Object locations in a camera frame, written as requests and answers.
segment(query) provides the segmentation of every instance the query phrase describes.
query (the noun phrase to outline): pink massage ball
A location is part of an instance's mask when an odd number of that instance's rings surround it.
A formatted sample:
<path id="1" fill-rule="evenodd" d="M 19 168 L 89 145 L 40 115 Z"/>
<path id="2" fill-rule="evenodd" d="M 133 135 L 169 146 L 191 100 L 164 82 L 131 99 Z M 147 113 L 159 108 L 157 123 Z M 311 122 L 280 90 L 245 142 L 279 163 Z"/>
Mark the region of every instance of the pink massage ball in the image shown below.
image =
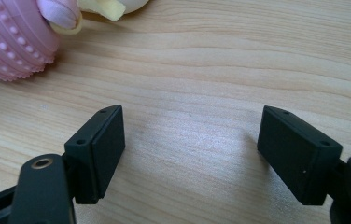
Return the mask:
<path id="1" fill-rule="evenodd" d="M 59 41 L 37 0 L 0 0 L 0 80 L 42 71 L 53 62 Z"/>

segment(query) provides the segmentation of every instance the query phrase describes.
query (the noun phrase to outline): black mechanical part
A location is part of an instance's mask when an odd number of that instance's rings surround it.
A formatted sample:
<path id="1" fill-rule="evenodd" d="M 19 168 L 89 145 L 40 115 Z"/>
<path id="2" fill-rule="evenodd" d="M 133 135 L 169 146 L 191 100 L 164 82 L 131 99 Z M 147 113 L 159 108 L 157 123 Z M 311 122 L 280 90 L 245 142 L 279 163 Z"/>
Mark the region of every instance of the black mechanical part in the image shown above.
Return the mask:
<path id="1" fill-rule="evenodd" d="M 124 148 L 121 105 L 98 111 L 62 156 L 39 156 L 22 166 L 18 185 L 0 192 L 0 224 L 75 223 L 72 199 L 103 198 Z"/>
<path id="2" fill-rule="evenodd" d="M 26 162 L 21 168 L 8 223 L 76 223 L 66 180 L 59 155 L 42 155 Z"/>
<path id="3" fill-rule="evenodd" d="M 77 203 L 97 203 L 104 198 L 125 148 L 122 107 L 98 111 L 64 147 L 67 165 L 76 167 Z"/>
<path id="4" fill-rule="evenodd" d="M 265 106 L 258 151 L 298 201 L 322 205 L 329 194 L 331 222 L 351 223 L 351 158 L 340 160 L 340 144 L 292 113 Z"/>
<path id="5" fill-rule="evenodd" d="M 258 151 L 302 204 L 322 205 L 342 146 L 292 113 L 265 106 Z"/>

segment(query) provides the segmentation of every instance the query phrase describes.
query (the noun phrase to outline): wooden surface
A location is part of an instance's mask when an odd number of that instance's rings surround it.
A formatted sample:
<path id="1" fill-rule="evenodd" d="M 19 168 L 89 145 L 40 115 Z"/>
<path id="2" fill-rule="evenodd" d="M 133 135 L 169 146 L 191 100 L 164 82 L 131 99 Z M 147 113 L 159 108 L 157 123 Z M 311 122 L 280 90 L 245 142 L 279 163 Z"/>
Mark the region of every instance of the wooden surface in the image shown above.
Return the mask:
<path id="1" fill-rule="evenodd" d="M 85 14 L 55 64 L 0 83 L 0 190 L 94 112 L 122 104 L 126 149 L 78 223 L 329 223 L 260 157 L 264 105 L 292 111 L 351 156 L 351 1 L 151 0 Z"/>

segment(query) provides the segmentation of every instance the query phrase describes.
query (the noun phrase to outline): small hole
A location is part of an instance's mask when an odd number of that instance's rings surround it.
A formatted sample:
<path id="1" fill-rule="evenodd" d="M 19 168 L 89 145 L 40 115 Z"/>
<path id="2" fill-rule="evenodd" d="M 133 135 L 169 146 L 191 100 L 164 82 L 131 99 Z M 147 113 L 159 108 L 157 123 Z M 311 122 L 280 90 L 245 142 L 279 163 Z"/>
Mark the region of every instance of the small hole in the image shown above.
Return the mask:
<path id="1" fill-rule="evenodd" d="M 327 141 L 321 141 L 320 143 L 321 143 L 321 145 L 326 146 L 326 147 L 330 146 L 330 143 Z"/>
<path id="2" fill-rule="evenodd" d="M 36 166 L 44 166 L 46 164 L 48 164 L 49 161 L 48 160 L 43 160 L 43 161 L 38 161 L 35 163 Z"/>
<path id="3" fill-rule="evenodd" d="M 31 165 L 31 167 L 33 169 L 39 170 L 39 169 L 44 169 L 44 168 L 50 166 L 52 163 L 53 163 L 52 158 L 45 158 L 45 159 L 34 162 L 33 165 Z"/>
<path id="4" fill-rule="evenodd" d="M 77 144 L 78 145 L 82 145 L 82 144 L 85 144 L 85 140 L 83 140 L 83 139 L 79 139 L 79 140 L 77 140 Z"/>

